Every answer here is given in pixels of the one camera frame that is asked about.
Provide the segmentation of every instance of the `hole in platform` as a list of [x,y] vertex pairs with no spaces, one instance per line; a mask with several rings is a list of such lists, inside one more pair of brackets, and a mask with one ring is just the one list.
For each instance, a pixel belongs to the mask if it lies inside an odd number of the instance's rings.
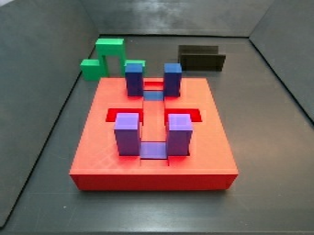
[[164,123],[168,122],[169,114],[189,114],[191,122],[201,122],[201,113],[197,108],[165,108],[164,110]]
[[107,122],[115,122],[117,113],[139,113],[140,122],[141,122],[143,113],[141,113],[140,108],[109,108],[108,113],[107,113],[107,117],[105,117],[105,121]]

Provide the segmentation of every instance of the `purple block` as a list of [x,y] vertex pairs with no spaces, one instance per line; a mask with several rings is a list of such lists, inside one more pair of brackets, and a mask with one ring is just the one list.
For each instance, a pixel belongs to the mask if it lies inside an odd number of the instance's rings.
[[113,135],[120,156],[140,155],[139,114],[119,113],[115,119]]
[[165,160],[165,142],[141,142],[141,159]]
[[167,155],[188,156],[192,133],[189,114],[169,114],[168,120]]
[[169,114],[169,130],[192,130],[189,114]]
[[140,116],[137,113],[117,113],[113,129],[137,129]]

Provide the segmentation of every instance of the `dark block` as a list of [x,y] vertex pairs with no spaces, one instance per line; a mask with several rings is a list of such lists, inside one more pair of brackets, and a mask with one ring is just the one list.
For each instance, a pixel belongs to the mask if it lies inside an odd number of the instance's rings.
[[179,45],[179,54],[217,54],[217,46]]
[[222,71],[226,55],[217,46],[179,46],[177,62],[183,71]]

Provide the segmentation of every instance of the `green block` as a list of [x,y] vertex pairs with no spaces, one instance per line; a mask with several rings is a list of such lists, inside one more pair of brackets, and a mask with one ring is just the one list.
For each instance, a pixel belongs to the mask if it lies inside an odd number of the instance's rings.
[[97,39],[96,51],[101,56],[125,56],[125,45],[123,39]]
[[99,60],[83,60],[81,62],[83,78],[85,81],[97,81],[104,76],[100,71]]
[[127,63],[140,63],[141,64],[141,74],[145,74],[145,61],[139,61],[139,60],[125,60],[124,63],[124,74],[125,74],[125,67],[127,67]]
[[123,39],[97,39],[96,41],[97,59],[100,61],[100,70],[108,75],[107,56],[117,56],[120,61],[120,71],[124,74],[124,63],[127,59],[125,44]]

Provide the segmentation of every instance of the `purple pillar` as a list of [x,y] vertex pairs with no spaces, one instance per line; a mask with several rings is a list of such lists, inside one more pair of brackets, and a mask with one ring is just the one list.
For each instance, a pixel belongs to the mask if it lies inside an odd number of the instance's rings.
[[140,117],[137,113],[117,113],[113,125],[120,156],[140,155]]
[[168,118],[167,155],[188,156],[192,133],[189,114],[169,114]]

